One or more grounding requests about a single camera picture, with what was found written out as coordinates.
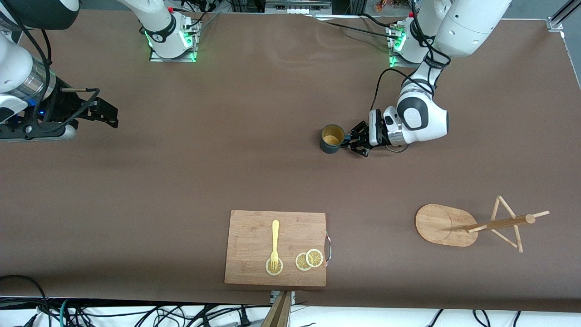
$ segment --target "wooden stand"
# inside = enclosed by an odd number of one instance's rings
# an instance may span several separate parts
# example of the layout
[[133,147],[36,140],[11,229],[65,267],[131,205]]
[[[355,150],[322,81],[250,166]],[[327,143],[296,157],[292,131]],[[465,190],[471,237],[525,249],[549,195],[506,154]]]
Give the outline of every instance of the wooden stand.
[[268,314],[260,327],[287,327],[289,315],[291,314],[291,305],[292,292],[281,292],[270,310],[268,310]]
[[[510,218],[495,220],[499,203],[502,203],[508,211]],[[518,226],[533,224],[536,218],[548,214],[548,211],[543,211],[532,215],[516,216],[503,197],[497,196],[492,210],[492,218],[488,223],[476,223],[472,215],[460,209],[439,204],[427,204],[420,208],[415,215],[415,227],[419,235],[426,241],[448,246],[470,246],[476,241],[478,231],[489,230],[512,247],[517,248],[519,253],[522,253],[521,234]],[[516,244],[496,231],[496,229],[511,226],[514,228],[517,238]]]

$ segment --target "yellow fork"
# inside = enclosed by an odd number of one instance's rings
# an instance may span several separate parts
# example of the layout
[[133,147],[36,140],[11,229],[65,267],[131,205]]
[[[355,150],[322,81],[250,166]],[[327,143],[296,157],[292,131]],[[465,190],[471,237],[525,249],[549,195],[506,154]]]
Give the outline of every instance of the yellow fork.
[[278,270],[278,220],[272,221],[272,253],[270,254],[270,270]]

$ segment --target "wooden stick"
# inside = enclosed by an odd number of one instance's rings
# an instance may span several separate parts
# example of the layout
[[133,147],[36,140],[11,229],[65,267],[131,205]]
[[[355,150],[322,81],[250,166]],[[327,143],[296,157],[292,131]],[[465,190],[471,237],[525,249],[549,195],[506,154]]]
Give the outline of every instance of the wooden stick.
[[514,235],[517,236],[517,245],[518,245],[518,252],[522,253],[522,242],[521,242],[521,234],[518,232],[518,226],[513,225],[514,227]]
[[510,214],[511,217],[516,218],[517,215],[514,214],[514,211],[512,211],[512,209],[508,206],[507,202],[504,201],[502,196],[498,196],[497,199],[500,200],[500,202],[503,204],[503,206],[506,208],[506,210],[508,211],[508,213]]
[[504,237],[504,235],[502,235],[501,233],[497,232],[494,229],[490,230],[491,232],[493,232],[494,234],[496,234],[496,236],[500,237],[501,239],[503,239],[506,243],[510,244],[513,248],[517,248],[518,245],[514,244],[511,240],[507,239],[506,237]]
[[468,227],[466,227],[466,231],[468,233],[473,233],[473,232],[477,232],[479,230],[483,230],[483,229],[488,228],[488,226],[486,226],[486,224],[481,224],[480,226],[477,226],[477,227],[474,227],[474,228],[471,228],[471,229],[468,229]]
[[476,225],[469,225],[466,226],[465,229],[468,233],[476,232],[479,230],[490,230],[490,229],[499,229],[499,228],[506,228],[512,225],[528,225],[535,223],[535,217],[533,215],[526,215],[526,216],[518,216],[514,219],[507,218],[501,219],[499,221],[490,221],[488,223],[477,223]]
[[541,216],[546,216],[549,214],[549,211],[542,211],[542,212],[537,212],[536,214],[533,214],[532,216],[537,218],[537,217],[541,217]]
[[494,202],[494,209],[492,209],[492,218],[490,218],[490,221],[493,221],[496,219],[496,211],[498,210],[498,197],[496,197],[496,201]]

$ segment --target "white floor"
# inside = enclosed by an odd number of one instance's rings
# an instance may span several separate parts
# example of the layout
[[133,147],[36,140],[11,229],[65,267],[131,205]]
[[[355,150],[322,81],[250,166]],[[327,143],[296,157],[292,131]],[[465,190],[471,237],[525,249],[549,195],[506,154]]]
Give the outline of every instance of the white floor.
[[[238,306],[221,306],[215,310],[227,307]],[[152,309],[153,307],[116,307],[116,308],[90,308],[87,313],[92,314],[122,314],[128,312],[141,312]],[[195,315],[202,306],[183,307],[187,316]],[[268,308],[248,309],[248,318],[250,321],[264,319]],[[512,322],[516,314],[515,311],[486,311],[490,318],[491,327],[512,327]],[[36,313],[36,310],[2,310],[0,311],[0,327],[15,327],[24,325],[30,317]],[[428,326],[437,313],[436,309],[392,309],[392,308],[342,308],[342,307],[305,307],[295,305],[290,315],[290,327],[304,327],[315,323],[313,327],[337,327],[337,326],[383,326],[383,327],[426,327]],[[96,318],[92,322],[96,327],[133,327],[136,322],[143,316],[131,315],[115,318]],[[151,327],[154,324],[155,314],[151,315],[142,325],[142,327]],[[177,318],[179,326],[183,320]],[[230,325],[233,322],[239,322],[237,312],[223,315],[219,318],[212,319],[212,327],[221,327]],[[59,323],[56,319],[52,321],[54,327]],[[202,322],[198,321],[192,327],[198,327]],[[48,326],[48,317],[39,314],[34,327]],[[175,321],[165,319],[159,327],[179,327]],[[434,327],[479,327],[472,316],[471,310],[444,310],[435,323]],[[517,323],[518,327],[578,327],[581,326],[581,314],[561,313],[561,312],[530,312],[524,311]]]

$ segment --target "wooden cutting board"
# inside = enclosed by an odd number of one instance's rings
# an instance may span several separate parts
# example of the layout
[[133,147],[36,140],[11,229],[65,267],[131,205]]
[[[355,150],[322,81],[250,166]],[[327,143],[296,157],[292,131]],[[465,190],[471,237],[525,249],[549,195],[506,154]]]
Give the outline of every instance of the wooden cutting board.
[[[280,222],[278,255],[283,269],[277,276],[266,272],[265,264],[272,252],[272,221]],[[327,283],[327,268],[323,262],[317,268],[301,271],[295,265],[299,253],[312,248],[324,257],[327,216],[313,212],[241,211],[230,213],[226,284],[310,286]]]

